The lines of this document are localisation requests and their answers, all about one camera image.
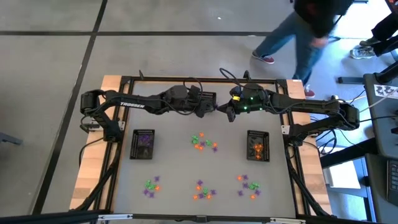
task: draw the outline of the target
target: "metal bracket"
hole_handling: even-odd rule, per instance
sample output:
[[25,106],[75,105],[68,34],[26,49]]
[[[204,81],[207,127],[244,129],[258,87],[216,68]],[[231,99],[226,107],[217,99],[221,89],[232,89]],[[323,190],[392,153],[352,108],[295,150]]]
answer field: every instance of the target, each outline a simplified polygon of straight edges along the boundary
[[132,214],[98,215],[98,221],[132,219]]
[[297,220],[297,219],[290,219],[290,218],[271,218],[271,223],[305,224],[305,220]]
[[290,125],[281,125],[282,128],[282,134],[289,134],[290,131]]
[[207,216],[206,215],[197,215],[197,218],[195,220],[197,223],[206,223],[208,222]]
[[[124,127],[126,126],[126,122],[118,121],[118,123],[119,123],[120,130],[124,131]],[[94,119],[91,120],[89,123],[84,124],[84,125],[89,131],[103,131],[103,128]]]

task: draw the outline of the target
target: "green toy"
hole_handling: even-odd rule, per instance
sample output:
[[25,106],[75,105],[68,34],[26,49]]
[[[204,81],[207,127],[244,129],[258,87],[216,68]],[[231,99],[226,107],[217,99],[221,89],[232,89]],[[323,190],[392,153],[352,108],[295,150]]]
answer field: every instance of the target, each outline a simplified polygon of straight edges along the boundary
[[155,187],[156,187],[156,184],[151,184],[150,186],[148,186],[148,189],[149,189],[149,190],[154,190]]
[[207,187],[204,187],[204,188],[203,188],[203,194],[204,194],[204,196],[206,196],[207,193],[208,193]]
[[148,188],[150,186],[150,180],[147,180],[147,182],[145,183],[145,188]]
[[257,183],[257,182],[253,182],[253,183],[251,183],[251,185],[255,186],[256,188],[260,187],[259,183]]

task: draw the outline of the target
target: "leg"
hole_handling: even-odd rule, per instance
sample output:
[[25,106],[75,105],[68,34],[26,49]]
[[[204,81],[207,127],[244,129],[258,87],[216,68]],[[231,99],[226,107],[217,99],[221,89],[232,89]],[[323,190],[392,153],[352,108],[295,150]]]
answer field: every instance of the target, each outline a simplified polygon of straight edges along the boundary
[[388,40],[372,44],[372,47],[376,56],[391,52],[398,48],[398,35],[395,37],[391,37]]
[[291,13],[285,21],[283,21],[278,28],[271,32],[264,41],[254,50],[257,56],[264,57],[276,53],[294,36],[294,26],[296,25],[297,15],[295,12]]
[[302,80],[305,85],[310,79],[312,67],[322,55],[323,48],[311,46],[314,36],[309,27],[305,25],[298,26],[296,34],[297,66],[293,79]]
[[387,40],[398,30],[398,21],[394,13],[380,21],[372,30],[373,37],[379,41]]

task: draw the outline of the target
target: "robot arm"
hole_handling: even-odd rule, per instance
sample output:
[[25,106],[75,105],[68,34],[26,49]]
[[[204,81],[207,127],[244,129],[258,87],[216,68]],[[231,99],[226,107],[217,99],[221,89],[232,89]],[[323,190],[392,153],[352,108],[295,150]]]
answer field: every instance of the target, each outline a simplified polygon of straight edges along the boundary
[[[105,102],[100,104],[100,96]],[[148,113],[160,115],[170,110],[181,113],[188,111],[198,117],[212,112],[216,108],[216,93],[202,92],[198,87],[186,88],[175,85],[167,91],[152,96],[138,96],[118,93],[113,90],[93,90],[81,95],[80,112],[94,118],[104,129],[104,141],[119,142],[122,132],[117,121],[112,121],[105,110],[112,106],[127,106],[146,110]]]
[[264,110],[273,114],[284,114],[289,111],[326,114],[329,117],[306,125],[293,124],[284,131],[287,142],[301,146],[302,141],[310,134],[320,134],[331,129],[354,130],[359,127],[359,110],[347,103],[337,100],[302,100],[292,99],[287,95],[265,90],[255,83],[248,83],[243,90],[236,86],[229,94],[232,99],[218,111],[227,114],[229,122],[236,115]]

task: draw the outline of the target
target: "white sneaker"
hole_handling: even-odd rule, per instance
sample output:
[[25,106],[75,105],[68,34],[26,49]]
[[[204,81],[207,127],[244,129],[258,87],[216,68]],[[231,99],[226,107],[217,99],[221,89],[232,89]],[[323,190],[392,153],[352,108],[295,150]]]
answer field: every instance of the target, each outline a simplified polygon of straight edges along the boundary
[[372,47],[353,49],[349,52],[349,56],[351,56],[353,59],[371,58],[375,55],[376,54],[374,53]]

